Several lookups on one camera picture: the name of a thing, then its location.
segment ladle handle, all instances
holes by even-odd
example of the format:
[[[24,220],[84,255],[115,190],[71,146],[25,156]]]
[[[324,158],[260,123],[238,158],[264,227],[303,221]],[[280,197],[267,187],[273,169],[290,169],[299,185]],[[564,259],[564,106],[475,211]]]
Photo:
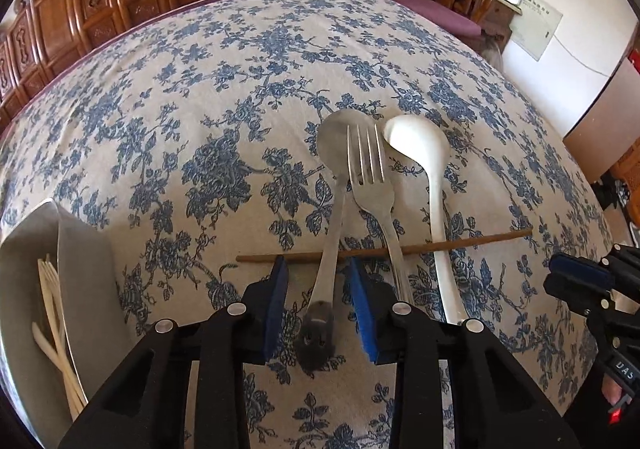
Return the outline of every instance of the ladle handle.
[[[431,222],[431,241],[446,241],[444,228],[444,211],[442,208],[442,185],[429,181],[429,214]],[[438,251],[433,253],[438,276],[438,289],[444,308],[444,317],[447,323],[460,324],[469,319],[466,313],[465,304],[456,279],[451,268],[451,258],[449,251]]]

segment tablecloth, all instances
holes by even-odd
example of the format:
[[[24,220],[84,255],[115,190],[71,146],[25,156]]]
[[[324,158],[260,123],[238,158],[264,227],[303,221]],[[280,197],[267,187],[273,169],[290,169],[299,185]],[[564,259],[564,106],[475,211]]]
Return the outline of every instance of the tablecloth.
[[[160,318],[205,320],[270,272],[239,266],[236,254],[322,249],[334,179],[317,156],[316,131],[341,108],[381,124],[415,114],[443,129],[453,152],[444,174],[450,239],[533,227],[530,238],[450,257],[468,313],[564,411],[595,346],[584,320],[542,283],[556,251],[606,254],[607,224],[527,98],[390,0],[227,0],[121,36],[47,87],[5,137],[2,238],[52,197],[109,238],[133,338]],[[424,242],[427,177],[387,154],[401,243]],[[343,248],[381,245],[377,223],[348,194]],[[433,256],[406,264],[417,305],[443,318]],[[368,269],[390,267],[380,259]],[[290,267],[278,353],[265,367],[245,366],[252,444],[386,447],[394,368],[372,366],[360,349],[341,272],[335,356],[311,375],[296,364],[292,341],[317,270]],[[451,419],[449,404],[449,428]]]

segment wooden chopstick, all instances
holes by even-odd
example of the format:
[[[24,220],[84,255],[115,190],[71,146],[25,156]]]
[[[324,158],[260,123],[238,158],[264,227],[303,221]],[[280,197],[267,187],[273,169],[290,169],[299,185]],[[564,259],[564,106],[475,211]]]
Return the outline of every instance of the wooden chopstick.
[[[424,243],[422,245],[406,245],[402,247],[402,254],[424,254],[425,252],[454,251],[455,249],[477,247],[478,245],[497,243],[498,241],[525,238],[532,234],[533,229],[520,229],[491,236],[479,236],[478,238],[462,238],[456,239],[455,241],[440,241],[437,243]],[[319,263],[322,259],[322,252],[286,252],[283,255],[284,259],[289,263]],[[386,255],[386,248],[338,251],[338,259],[345,259],[346,257],[385,257]],[[236,261],[239,263],[273,263],[277,256],[278,254],[237,255]]]

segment metal spoon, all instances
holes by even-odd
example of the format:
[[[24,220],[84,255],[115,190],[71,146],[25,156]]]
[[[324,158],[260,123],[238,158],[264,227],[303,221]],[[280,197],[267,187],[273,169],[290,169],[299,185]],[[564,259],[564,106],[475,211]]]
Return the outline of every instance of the metal spoon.
[[[429,178],[431,241],[446,241],[442,209],[442,179],[450,156],[449,140],[433,122],[414,115],[401,115],[385,125],[384,136],[393,148],[420,164]],[[438,288],[448,323],[468,319],[451,269],[449,252],[434,252]]]
[[[349,181],[347,126],[367,119],[356,110],[339,110],[328,116],[318,128],[318,156],[335,177],[334,206],[322,250],[322,260],[311,300],[302,318],[294,348],[305,371],[321,369],[334,355],[334,284],[335,267],[342,228],[342,208]]]

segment metal screw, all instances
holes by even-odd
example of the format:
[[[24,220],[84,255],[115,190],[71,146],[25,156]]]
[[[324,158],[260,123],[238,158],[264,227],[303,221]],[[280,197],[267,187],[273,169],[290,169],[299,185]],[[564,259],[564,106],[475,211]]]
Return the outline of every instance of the metal screw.
[[[479,334],[484,330],[484,325],[478,319],[470,319],[466,322],[466,329],[474,334]]]
[[[391,307],[391,310],[393,310],[394,313],[398,315],[409,315],[411,314],[411,305],[403,301],[398,301],[395,305],[393,305],[393,307]]]
[[[161,319],[156,323],[156,332],[166,334],[174,329],[174,322],[171,319]]]
[[[226,307],[226,312],[229,315],[242,315],[246,312],[246,305],[244,303],[232,303]]]

